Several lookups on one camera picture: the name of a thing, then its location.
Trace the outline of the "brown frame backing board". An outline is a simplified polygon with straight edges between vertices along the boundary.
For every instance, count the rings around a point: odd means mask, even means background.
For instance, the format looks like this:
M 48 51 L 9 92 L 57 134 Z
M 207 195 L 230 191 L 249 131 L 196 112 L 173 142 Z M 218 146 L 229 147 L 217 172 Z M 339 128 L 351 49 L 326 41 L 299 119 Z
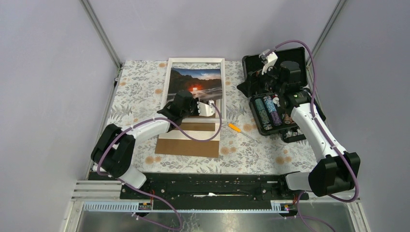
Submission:
M 180 125 L 180 128 L 186 130 L 197 129 L 199 131 L 212 130 L 210 123 L 182 123 Z M 217 135 L 209 142 L 194 141 L 192 139 L 172 140 L 158 138 L 155 153 L 165 155 L 217 158 L 219 157 L 219 149 L 220 135 Z

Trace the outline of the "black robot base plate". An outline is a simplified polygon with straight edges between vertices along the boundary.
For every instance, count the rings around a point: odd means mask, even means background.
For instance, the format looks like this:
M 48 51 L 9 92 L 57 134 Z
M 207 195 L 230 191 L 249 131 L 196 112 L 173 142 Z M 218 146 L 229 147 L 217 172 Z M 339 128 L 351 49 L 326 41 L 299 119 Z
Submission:
M 146 173 L 142 191 L 165 199 L 173 207 L 194 203 L 240 204 L 283 201 L 293 204 L 298 190 L 289 190 L 283 175 Z

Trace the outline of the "white picture frame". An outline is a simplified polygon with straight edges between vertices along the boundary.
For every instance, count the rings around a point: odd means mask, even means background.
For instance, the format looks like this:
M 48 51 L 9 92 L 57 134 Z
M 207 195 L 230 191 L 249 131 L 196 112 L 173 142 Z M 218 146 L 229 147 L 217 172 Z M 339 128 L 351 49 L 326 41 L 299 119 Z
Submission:
M 220 111 L 220 115 L 216 112 L 214 115 L 210 117 L 204 116 L 190 116 L 183 120 L 185 123 L 219 123 L 220 121 L 226 122 L 227 114 L 226 114 L 226 87 L 225 87 L 225 59 L 224 58 L 169 58 L 168 65 L 166 69 L 165 81 L 164 81 L 164 88 L 163 88 L 163 95 L 161 101 L 161 108 L 163 108 L 167 103 L 167 91 L 168 91 L 168 84 L 170 78 L 170 72 L 172 68 L 182 68 L 182 69 L 220 69 L 221 70 L 221 77 L 222 77 L 222 90 L 223 90 L 223 98 L 220 100 L 216 100 L 215 105 L 216 108 Z

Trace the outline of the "white photo mat board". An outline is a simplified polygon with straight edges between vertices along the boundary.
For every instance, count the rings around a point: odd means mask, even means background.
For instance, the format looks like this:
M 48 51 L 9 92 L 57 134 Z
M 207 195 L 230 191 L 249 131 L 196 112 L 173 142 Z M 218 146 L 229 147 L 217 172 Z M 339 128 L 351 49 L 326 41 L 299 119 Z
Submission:
M 216 134 L 218 129 L 220 128 L 220 123 L 211 123 L 212 126 L 211 131 L 204 131 L 204 130 L 186 130 L 183 131 L 189 135 L 190 137 L 196 140 L 207 140 L 210 139 L 212 136 Z M 162 133 L 159 135 L 159 139 L 172 139 L 172 140 L 188 140 L 189 137 L 184 135 L 180 130 L 174 129 L 168 133 Z

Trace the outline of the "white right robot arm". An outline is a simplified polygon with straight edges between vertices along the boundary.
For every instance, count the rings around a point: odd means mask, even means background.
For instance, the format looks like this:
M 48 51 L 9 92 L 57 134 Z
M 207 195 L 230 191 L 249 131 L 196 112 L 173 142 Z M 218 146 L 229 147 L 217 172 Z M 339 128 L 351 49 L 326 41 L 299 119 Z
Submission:
M 357 190 L 361 160 L 326 127 L 322 111 L 307 88 L 304 62 L 279 60 L 266 67 L 259 59 L 246 57 L 242 66 L 245 79 L 237 88 L 249 99 L 259 133 L 269 136 L 298 129 L 316 158 L 311 171 L 284 174 L 284 182 L 277 186 L 278 195 L 289 199 L 300 190 L 335 197 Z

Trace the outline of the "yellow handled screwdriver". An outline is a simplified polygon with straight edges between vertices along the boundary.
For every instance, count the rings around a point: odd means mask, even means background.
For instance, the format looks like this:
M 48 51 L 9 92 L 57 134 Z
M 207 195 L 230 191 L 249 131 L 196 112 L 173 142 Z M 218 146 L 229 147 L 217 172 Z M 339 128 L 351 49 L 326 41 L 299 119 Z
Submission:
M 237 127 L 236 125 L 234 125 L 234 124 L 232 124 L 232 123 L 229 123 L 229 124 L 228 124 L 228 127 L 231 128 L 233 131 L 235 131 L 235 132 L 237 132 L 237 133 L 240 133 L 240 134 L 246 136 L 247 138 L 249 138 L 250 140 L 252 140 L 252 141 L 254 141 L 254 142 L 256 142 L 256 143 L 259 143 L 259 144 L 261 143 L 258 139 L 256 139 L 254 136 L 252 136 L 250 132 L 247 132 L 247 131 L 245 131 L 245 130 L 243 130 L 243 129 L 240 129 L 239 127 Z

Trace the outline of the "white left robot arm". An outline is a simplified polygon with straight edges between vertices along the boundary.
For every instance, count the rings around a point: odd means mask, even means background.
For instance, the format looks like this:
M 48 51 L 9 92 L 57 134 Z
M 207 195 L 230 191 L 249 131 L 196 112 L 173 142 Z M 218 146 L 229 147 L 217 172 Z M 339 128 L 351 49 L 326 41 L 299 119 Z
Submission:
M 150 186 L 146 176 L 132 165 L 136 143 L 174 130 L 183 119 L 198 112 L 198 104 L 198 98 L 182 90 L 152 118 L 124 128 L 115 124 L 106 126 L 90 155 L 97 165 L 97 173 L 130 185 L 132 193 L 139 199 L 147 197 Z

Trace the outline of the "sunset landscape photo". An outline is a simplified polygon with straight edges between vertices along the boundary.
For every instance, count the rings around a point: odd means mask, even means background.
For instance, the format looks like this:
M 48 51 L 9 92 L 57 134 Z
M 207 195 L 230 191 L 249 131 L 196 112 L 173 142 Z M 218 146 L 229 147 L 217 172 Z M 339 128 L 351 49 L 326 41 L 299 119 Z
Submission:
M 166 101 L 172 101 L 181 90 L 191 92 L 201 101 L 220 100 L 223 98 L 221 70 L 172 68 Z

